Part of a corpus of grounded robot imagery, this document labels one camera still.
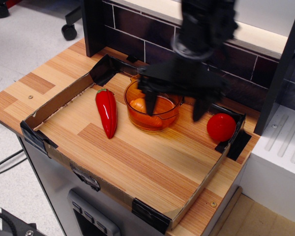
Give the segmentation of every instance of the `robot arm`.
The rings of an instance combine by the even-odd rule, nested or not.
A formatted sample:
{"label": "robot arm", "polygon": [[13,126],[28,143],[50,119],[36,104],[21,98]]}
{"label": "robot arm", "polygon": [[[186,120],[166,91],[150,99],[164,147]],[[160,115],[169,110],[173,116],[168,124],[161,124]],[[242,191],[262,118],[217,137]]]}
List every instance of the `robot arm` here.
{"label": "robot arm", "polygon": [[237,28],[234,4],[235,0],[182,0],[180,34],[172,43],[174,58],[138,69],[138,89],[146,95],[150,116],[160,92],[194,97],[194,121],[223,97],[228,81],[209,72],[202,62],[233,38]]}

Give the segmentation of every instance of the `red tomato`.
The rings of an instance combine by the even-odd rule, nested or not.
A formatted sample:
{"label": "red tomato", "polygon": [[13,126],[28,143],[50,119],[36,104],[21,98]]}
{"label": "red tomato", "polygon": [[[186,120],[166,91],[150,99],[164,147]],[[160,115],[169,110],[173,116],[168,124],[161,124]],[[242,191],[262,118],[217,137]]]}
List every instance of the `red tomato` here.
{"label": "red tomato", "polygon": [[224,142],[233,136],[236,122],[230,115],[218,113],[209,119],[206,129],[211,138]]}

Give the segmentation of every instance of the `wood grain surface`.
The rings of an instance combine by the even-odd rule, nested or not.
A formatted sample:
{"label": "wood grain surface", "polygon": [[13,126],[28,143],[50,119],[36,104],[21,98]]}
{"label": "wood grain surface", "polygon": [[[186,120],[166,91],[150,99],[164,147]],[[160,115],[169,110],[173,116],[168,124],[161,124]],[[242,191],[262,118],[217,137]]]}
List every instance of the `wood grain surface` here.
{"label": "wood grain surface", "polygon": [[[22,120],[85,75],[106,53],[126,58],[109,48],[88,58],[84,40],[81,40],[41,65],[0,93],[0,122],[22,136]],[[39,129],[59,145],[59,151],[83,168],[171,215],[190,198],[220,156],[214,150],[217,142],[206,132],[210,116],[194,123],[192,107],[184,104],[170,128],[154,133],[137,129],[127,117],[123,100],[124,88],[129,83],[129,78],[117,74],[105,85],[114,92],[118,103],[118,127],[111,140],[100,125],[94,101],[98,86],[74,99]],[[245,130],[252,139],[236,162],[227,158],[222,163],[179,225],[167,235],[199,236],[203,233],[259,138],[253,134],[258,112],[227,99],[221,105],[247,114]],[[211,207],[212,201],[217,207]]]}

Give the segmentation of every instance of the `toy tomato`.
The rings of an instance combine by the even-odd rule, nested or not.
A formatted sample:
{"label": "toy tomato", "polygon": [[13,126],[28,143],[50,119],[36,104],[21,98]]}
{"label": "toy tomato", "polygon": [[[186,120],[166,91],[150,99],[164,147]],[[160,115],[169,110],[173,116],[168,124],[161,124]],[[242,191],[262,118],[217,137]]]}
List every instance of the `toy tomato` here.
{"label": "toy tomato", "polygon": [[117,106],[114,94],[103,88],[97,92],[95,101],[105,133],[111,139],[117,126]]}
{"label": "toy tomato", "polygon": [[236,122],[230,115],[218,113],[209,119],[206,129],[211,138],[224,142],[233,136]]}

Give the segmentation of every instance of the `orange glass bowl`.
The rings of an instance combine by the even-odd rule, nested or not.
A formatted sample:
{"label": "orange glass bowl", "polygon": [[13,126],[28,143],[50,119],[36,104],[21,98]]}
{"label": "orange glass bowl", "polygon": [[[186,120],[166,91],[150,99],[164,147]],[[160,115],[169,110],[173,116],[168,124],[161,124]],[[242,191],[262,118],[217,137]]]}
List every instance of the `orange glass bowl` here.
{"label": "orange glass bowl", "polygon": [[182,97],[165,93],[159,94],[155,104],[154,114],[149,116],[146,113],[134,109],[130,105],[131,101],[145,97],[145,94],[138,89],[137,76],[132,77],[131,81],[131,84],[124,92],[124,100],[128,107],[128,115],[131,122],[138,128],[148,131],[162,130],[170,126],[178,117]]}

